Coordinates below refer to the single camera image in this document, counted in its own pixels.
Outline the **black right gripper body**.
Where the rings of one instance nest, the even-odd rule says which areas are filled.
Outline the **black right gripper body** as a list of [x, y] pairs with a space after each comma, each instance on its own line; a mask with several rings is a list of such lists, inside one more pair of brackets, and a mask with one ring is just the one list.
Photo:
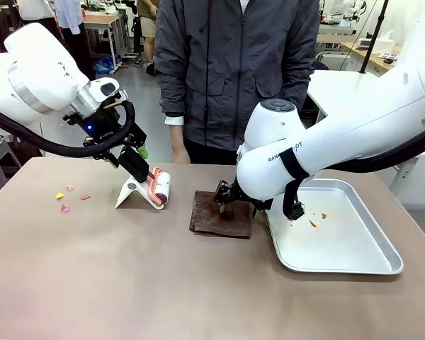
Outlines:
[[251, 203], [258, 211], [270, 210], [273, 199], [268, 200], [258, 200], [248, 196], [239, 186], [238, 183], [232, 184], [232, 198], [234, 200]]

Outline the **person's right hand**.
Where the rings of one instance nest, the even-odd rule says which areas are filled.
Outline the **person's right hand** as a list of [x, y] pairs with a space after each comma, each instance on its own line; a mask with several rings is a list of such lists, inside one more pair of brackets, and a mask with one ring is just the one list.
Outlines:
[[172, 147], [172, 162], [177, 164], [190, 164], [190, 157], [186, 150], [186, 147], [181, 141], [173, 140], [171, 143]]

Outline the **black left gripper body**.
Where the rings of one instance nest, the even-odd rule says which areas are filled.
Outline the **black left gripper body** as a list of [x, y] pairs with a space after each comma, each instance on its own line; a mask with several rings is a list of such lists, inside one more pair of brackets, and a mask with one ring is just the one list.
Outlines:
[[122, 106], [126, 113], [129, 108], [132, 108], [131, 102], [119, 102], [100, 107], [87, 118], [81, 117], [79, 113], [74, 113], [65, 115], [63, 120], [68, 125], [78, 125], [86, 133], [82, 143], [83, 147], [98, 145], [112, 138], [123, 129], [123, 125], [118, 122], [120, 115], [115, 109], [118, 106]]

